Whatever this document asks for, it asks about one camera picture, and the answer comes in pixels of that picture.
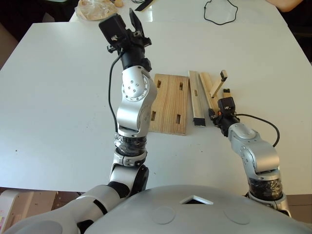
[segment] black wire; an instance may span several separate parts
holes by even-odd
[[[131,0],[131,2],[133,2],[133,3],[143,3],[143,2],[145,2],[145,0]]]
[[[114,62],[111,65],[111,70],[109,72],[109,82],[108,82],[108,105],[109,108],[111,109],[113,118],[114,118],[114,124],[115,124],[115,132],[118,132],[118,126],[117,126],[117,119],[114,113],[114,110],[112,108],[112,104],[111,104],[111,84],[112,84],[112,73],[113,73],[113,68],[115,66],[115,64],[118,62],[118,60],[121,58],[121,56],[123,55],[123,51],[120,52],[120,54],[118,55],[117,59],[114,60]]]
[[[235,21],[235,20],[236,20],[236,15],[237,15],[237,12],[238,12],[238,7],[235,6],[235,5],[233,5],[229,0],[227,0],[227,1],[229,2],[229,4],[231,4],[233,7],[236,8],[234,20],[232,20],[232,21],[227,21],[227,22],[225,22],[225,23],[217,23],[217,22],[214,22],[214,21],[211,20],[211,19],[207,19],[207,18],[206,18],[206,6],[207,6],[208,3],[212,2],[212,0],[206,2],[205,6],[204,6],[204,19],[205,19],[206,21],[210,21],[210,22],[212,22],[212,23],[214,23],[214,24],[216,24],[216,25],[224,25],[224,24],[231,23],[231,22]]]
[[[279,142],[279,137],[280,137],[280,133],[279,133],[278,128],[277,128],[274,124],[272,124],[271,122],[268,122],[268,121],[265,120],[265,119],[262,119],[262,118],[259,118],[259,117],[256,117],[256,116],[247,115],[247,114],[237,114],[236,116],[247,116],[247,117],[250,117],[250,118],[255,118],[255,119],[258,119],[258,120],[260,120],[260,121],[262,121],[262,122],[265,122],[265,123],[271,125],[272,127],[274,127],[274,129],[276,130],[276,133],[277,133],[277,138],[276,138],[275,143],[273,144],[273,147],[275,147],[275,146],[278,144],[278,142]]]

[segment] white table surface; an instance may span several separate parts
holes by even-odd
[[[287,29],[278,24],[142,22],[155,73],[226,69],[239,113],[276,123],[284,191],[312,193],[312,67]],[[114,126],[107,103],[108,73],[116,54],[95,23],[34,24],[0,71],[0,186],[86,191],[108,182]],[[121,64],[113,73],[113,106],[121,100]],[[241,159],[208,120],[186,136],[148,134],[148,188],[210,185],[247,191]],[[265,123],[242,118],[263,139]]]

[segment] wooden block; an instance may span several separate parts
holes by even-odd
[[[194,119],[205,120],[204,111],[201,105],[198,89],[198,73],[195,71],[189,71],[190,78],[190,90],[191,90],[191,99],[192,99],[192,109]]]
[[[230,89],[223,89],[223,98],[231,97]]]
[[[222,70],[220,73],[220,78],[213,84],[212,88],[210,89],[210,95],[211,97],[216,97],[216,94],[218,93],[219,89],[223,85],[223,83],[228,78],[228,75],[225,70]]]
[[[152,105],[150,131],[185,135],[189,78],[156,74],[157,97]]]
[[[206,96],[206,100],[208,102],[209,108],[213,109],[214,113],[217,114],[219,111],[218,95],[212,98],[209,92],[213,86],[211,82],[211,78],[207,72],[202,72],[199,75],[200,75],[201,84],[203,85],[203,88],[205,91],[205,96]]]

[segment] black robot arm segment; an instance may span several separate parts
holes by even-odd
[[[142,24],[133,10],[130,8],[130,19],[135,31],[126,29],[122,17],[113,14],[99,24],[99,27],[109,42],[107,47],[110,53],[122,50],[124,54],[121,57],[123,69],[126,70],[132,66],[142,66],[146,71],[151,71],[151,63],[145,58],[145,47],[152,44],[149,38],[144,36]]]

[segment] rectangular slot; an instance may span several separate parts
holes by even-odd
[[[151,121],[155,121],[156,111],[152,111]]]
[[[159,80],[159,81],[157,82],[157,88],[160,88],[160,85],[161,85],[161,81]]]
[[[176,122],[177,124],[180,124],[180,121],[181,121],[181,115],[176,115]]]
[[[202,197],[193,195],[189,196],[186,199],[183,199],[180,201],[180,204],[204,204],[204,205],[213,205],[214,203],[212,201],[209,201],[207,199],[204,199]]]

